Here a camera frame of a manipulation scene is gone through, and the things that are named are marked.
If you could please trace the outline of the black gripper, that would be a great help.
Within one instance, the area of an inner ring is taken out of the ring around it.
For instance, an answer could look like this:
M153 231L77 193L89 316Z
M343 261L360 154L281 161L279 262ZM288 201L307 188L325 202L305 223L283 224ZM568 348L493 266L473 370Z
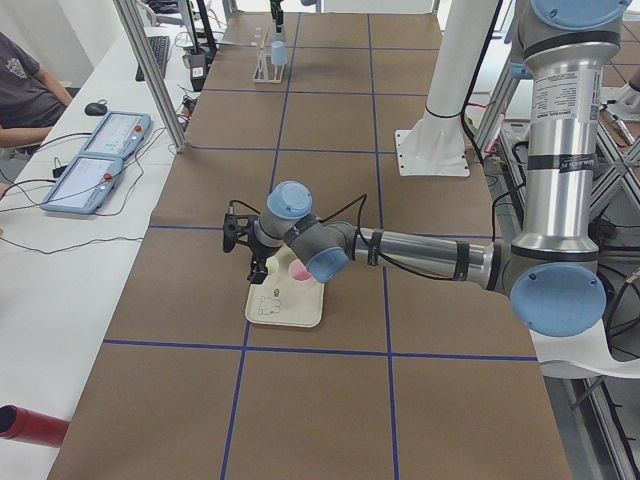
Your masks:
M284 15L281 7L281 0L270 0L269 3L272 13L271 34L282 33L284 28Z
M269 244L270 240L264 235L258 222L252 223L247 242L253 255L247 280L251 284L263 284L269 275L267 259L273 255L273 246Z

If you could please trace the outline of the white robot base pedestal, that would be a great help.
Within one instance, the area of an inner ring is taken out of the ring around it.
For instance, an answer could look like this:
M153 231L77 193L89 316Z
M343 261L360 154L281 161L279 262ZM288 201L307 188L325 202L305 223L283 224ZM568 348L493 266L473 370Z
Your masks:
M497 0L451 3L424 114L412 129L395 132L402 176L469 175L463 110L500 10Z

